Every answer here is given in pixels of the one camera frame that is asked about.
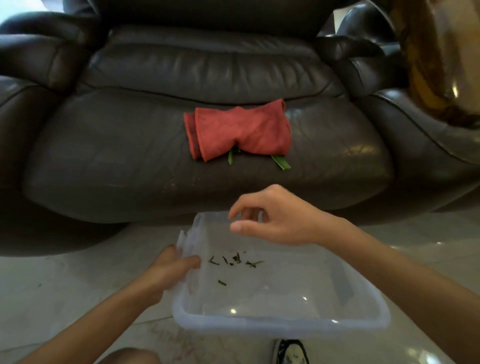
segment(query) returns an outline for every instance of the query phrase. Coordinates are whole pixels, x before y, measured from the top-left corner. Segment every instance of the person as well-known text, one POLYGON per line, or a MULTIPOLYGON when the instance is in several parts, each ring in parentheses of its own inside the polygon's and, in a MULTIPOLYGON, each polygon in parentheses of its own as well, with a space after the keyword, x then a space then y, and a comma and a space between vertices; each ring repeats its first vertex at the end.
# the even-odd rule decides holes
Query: person
MULTIPOLYGON (((323 212, 281 186, 242 195, 229 218, 230 229, 277 244, 319 244, 343 258, 389 297, 457 364, 480 358, 480 297, 382 244, 349 221, 323 212)), ((20 361, 21 364, 91 364, 164 290, 181 280, 200 258, 177 258, 166 247, 139 278, 20 361)), ((299 340, 279 340, 274 363, 309 363, 299 340)), ((102 364, 158 364, 150 351, 126 348, 102 364)))

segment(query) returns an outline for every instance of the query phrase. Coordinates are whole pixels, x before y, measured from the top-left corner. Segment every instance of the person's left hand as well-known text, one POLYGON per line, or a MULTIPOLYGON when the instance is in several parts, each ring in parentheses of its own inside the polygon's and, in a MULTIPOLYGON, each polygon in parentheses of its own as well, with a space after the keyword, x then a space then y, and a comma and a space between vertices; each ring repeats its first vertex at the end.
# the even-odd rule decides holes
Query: person's left hand
POLYGON ((130 283, 127 288, 140 290, 147 295, 147 303, 153 306, 160 302, 163 291, 177 284, 190 269, 200 268, 197 255, 178 258, 177 248, 169 245, 162 250, 147 271, 130 283))

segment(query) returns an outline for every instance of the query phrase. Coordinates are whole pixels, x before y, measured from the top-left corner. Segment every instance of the shoe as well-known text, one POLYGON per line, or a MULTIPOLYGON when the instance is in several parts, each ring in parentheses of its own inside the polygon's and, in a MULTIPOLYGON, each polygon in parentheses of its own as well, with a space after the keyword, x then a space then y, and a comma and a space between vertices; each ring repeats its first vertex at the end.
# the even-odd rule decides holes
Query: shoe
POLYGON ((300 340, 277 340, 272 364, 310 364, 300 340))

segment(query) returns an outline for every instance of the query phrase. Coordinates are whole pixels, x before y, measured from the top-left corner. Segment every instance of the microfiber cloth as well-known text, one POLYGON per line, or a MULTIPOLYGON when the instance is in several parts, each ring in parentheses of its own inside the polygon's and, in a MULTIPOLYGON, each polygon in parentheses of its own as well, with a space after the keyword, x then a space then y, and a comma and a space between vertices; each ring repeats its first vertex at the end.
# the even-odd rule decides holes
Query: microfiber cloth
POLYGON ((285 102, 228 111, 196 108, 183 114, 193 159, 205 162, 227 153, 233 146, 253 154, 285 155, 292 144, 285 102))

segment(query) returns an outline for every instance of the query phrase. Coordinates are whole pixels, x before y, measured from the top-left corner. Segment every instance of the finger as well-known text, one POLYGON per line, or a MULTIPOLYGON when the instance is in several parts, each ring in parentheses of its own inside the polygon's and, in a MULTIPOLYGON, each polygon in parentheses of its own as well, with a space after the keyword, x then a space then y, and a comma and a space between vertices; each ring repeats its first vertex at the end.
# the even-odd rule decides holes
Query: finger
POLYGON ((177 284, 190 269, 200 268, 200 258, 197 255, 174 261, 165 267, 162 279, 163 289, 167 290, 177 284))
POLYGON ((230 230, 240 235, 255 236, 261 239, 269 240, 271 237, 271 226, 258 221, 234 221, 230 224, 230 230))
POLYGON ((262 192, 255 192, 253 194, 243 194, 240 198, 233 204, 228 213, 228 218, 236 217, 241 211, 246 208, 264 208, 264 198, 262 192))
POLYGON ((268 215, 267 210, 263 210, 262 212, 262 222, 270 222, 270 216, 268 215))
POLYGON ((240 220, 250 220, 252 218, 253 208, 246 208, 241 212, 240 220))
POLYGON ((260 214, 260 208, 253 209, 252 221, 258 221, 258 215, 260 214))
POLYGON ((153 264, 165 264, 177 259, 177 247, 169 245, 163 248, 160 254, 156 257, 153 264))

